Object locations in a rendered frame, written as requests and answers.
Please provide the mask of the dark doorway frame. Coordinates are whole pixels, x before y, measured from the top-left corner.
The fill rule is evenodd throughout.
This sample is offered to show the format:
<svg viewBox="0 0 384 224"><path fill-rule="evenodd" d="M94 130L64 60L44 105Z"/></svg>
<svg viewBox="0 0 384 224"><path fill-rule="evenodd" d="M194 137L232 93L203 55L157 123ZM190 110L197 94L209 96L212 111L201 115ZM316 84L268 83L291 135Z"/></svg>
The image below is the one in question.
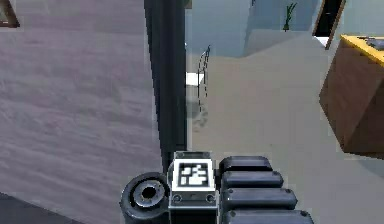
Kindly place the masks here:
<svg viewBox="0 0 384 224"><path fill-rule="evenodd" d="M187 150L184 0L144 0L163 172Z"/></svg>

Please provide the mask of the dark room door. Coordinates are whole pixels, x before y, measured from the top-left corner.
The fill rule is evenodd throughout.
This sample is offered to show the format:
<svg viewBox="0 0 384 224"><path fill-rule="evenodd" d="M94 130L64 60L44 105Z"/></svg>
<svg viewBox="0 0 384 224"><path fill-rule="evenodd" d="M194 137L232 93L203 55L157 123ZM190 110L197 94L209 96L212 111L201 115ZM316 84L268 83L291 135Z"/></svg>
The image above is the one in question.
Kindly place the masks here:
<svg viewBox="0 0 384 224"><path fill-rule="evenodd" d="M346 0L321 0L312 36L315 37L326 50L330 48L345 3Z"/></svg>

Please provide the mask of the green house plant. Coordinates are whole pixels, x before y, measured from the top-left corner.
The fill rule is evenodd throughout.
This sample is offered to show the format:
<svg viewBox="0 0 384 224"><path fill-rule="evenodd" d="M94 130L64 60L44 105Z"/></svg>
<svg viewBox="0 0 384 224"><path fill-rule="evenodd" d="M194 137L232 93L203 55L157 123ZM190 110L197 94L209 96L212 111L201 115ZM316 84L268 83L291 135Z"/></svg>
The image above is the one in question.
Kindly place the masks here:
<svg viewBox="0 0 384 224"><path fill-rule="evenodd" d="M290 21L292 20L292 13L296 8L296 3L291 3L286 7L286 18L283 25L283 30L287 32L290 29Z"/></svg>

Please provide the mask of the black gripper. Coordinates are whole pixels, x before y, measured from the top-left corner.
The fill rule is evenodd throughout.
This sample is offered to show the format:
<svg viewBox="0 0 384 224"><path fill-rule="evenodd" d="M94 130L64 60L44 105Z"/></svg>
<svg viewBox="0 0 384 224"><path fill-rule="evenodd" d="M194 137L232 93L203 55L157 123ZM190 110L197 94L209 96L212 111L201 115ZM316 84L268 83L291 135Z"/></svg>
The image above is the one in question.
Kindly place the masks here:
<svg viewBox="0 0 384 224"><path fill-rule="evenodd" d="M169 192L164 173L147 172L133 178L119 202L124 224L168 224Z"/></svg>

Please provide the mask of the brown cabinet with yellow top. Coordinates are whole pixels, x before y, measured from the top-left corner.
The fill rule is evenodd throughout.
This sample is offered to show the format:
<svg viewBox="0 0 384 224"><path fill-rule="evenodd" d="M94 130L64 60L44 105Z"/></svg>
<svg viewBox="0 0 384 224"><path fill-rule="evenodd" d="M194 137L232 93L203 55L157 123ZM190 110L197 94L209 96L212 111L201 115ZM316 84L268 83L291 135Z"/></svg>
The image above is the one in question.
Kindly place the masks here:
<svg viewBox="0 0 384 224"><path fill-rule="evenodd" d="M343 152L384 160L384 51L341 35L319 97Z"/></svg>

